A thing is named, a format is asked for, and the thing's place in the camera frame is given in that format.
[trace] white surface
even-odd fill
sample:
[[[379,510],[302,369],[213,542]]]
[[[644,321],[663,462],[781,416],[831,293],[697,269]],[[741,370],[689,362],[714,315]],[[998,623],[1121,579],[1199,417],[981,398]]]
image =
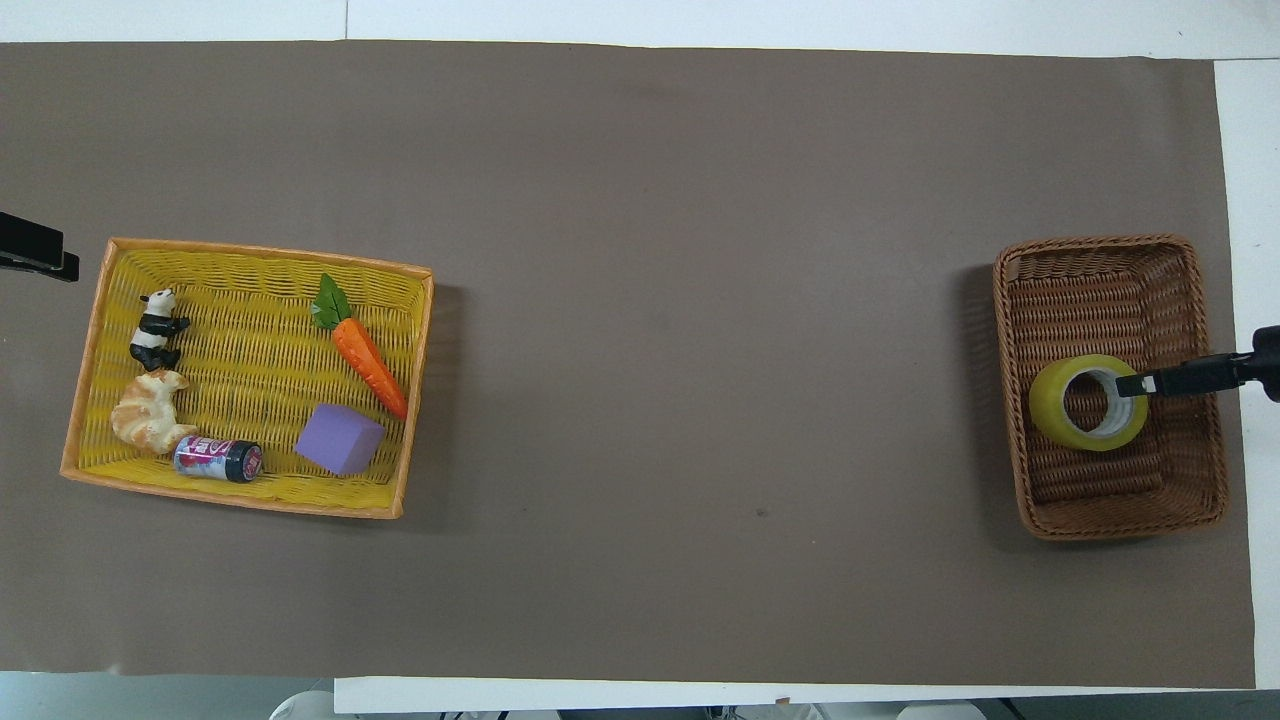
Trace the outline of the white surface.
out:
[[[634,683],[502,678],[339,678],[338,712],[452,712],[567,707],[698,707],[710,705],[888,702],[1053,694],[1188,692],[1180,688],[1028,685],[829,685],[768,683]]]
[[[1280,60],[1215,63],[1231,223],[1236,347],[1280,324]],[[1240,391],[1253,583],[1254,678],[1280,688],[1280,407]]]
[[[0,0],[0,42],[340,40],[344,0]]]
[[[1277,58],[1274,0],[0,0],[0,42],[495,40]]]
[[[1267,0],[351,0],[353,38],[1280,56]]]

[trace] carrot leaf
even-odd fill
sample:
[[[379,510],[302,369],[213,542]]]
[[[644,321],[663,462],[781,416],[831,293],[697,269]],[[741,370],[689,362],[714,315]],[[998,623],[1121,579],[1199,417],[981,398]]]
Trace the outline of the carrot leaf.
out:
[[[329,273],[323,273],[320,275],[320,292],[311,302],[311,320],[317,327],[332,331],[349,316],[351,304],[347,302],[347,293],[342,292]]]

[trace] purple cube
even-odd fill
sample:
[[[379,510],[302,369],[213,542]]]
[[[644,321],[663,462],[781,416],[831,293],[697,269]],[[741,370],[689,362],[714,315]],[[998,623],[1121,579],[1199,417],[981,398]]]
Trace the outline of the purple cube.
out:
[[[316,405],[293,450],[335,475],[364,473],[387,430],[344,405]]]

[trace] panda figurine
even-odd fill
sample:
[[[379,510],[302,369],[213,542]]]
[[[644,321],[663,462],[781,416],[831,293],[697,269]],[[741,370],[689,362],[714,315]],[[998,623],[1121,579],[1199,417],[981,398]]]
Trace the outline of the panda figurine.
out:
[[[182,350],[165,350],[165,342],[191,325],[189,318],[173,318],[175,299],[172,288],[157,290],[141,296],[147,309],[138,320],[138,329],[129,342],[129,355],[142,363],[147,372],[160,368],[173,369],[178,364]]]

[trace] yellow tape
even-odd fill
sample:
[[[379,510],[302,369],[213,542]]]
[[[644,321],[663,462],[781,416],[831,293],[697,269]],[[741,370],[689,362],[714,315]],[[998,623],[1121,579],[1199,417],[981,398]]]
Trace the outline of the yellow tape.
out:
[[[1107,411],[1092,430],[1082,430],[1066,415],[1062,404],[1066,386],[1080,375],[1091,375],[1107,393]],[[1102,452],[1124,446],[1147,423],[1147,398],[1120,397],[1116,378],[1135,370],[1124,360],[1110,355],[1080,355],[1048,364],[1036,375],[1030,389],[1032,421],[1050,439],[1076,450]]]

